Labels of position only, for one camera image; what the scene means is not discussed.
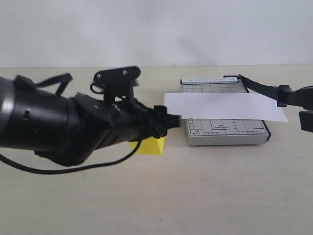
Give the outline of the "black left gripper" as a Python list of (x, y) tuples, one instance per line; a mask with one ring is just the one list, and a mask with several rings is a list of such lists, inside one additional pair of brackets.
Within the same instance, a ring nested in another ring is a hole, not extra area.
[(182, 126), (181, 115), (169, 114), (163, 105), (155, 105), (152, 110), (136, 98), (105, 102), (78, 93), (71, 101), (61, 142), (51, 150), (35, 151), (37, 156), (62, 166), (80, 165), (100, 148), (156, 137), (157, 122), (161, 127), (160, 137)]

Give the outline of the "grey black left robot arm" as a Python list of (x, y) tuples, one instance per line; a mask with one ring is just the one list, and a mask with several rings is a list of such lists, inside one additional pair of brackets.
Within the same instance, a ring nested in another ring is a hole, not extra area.
[(165, 137), (181, 127), (181, 117), (167, 108), (146, 107), (133, 93), (133, 78), (95, 78), (103, 99), (83, 93), (63, 97), (45, 85), (17, 76), (0, 80), (0, 145), (31, 150), (62, 166), (82, 164), (93, 151), (121, 142)]

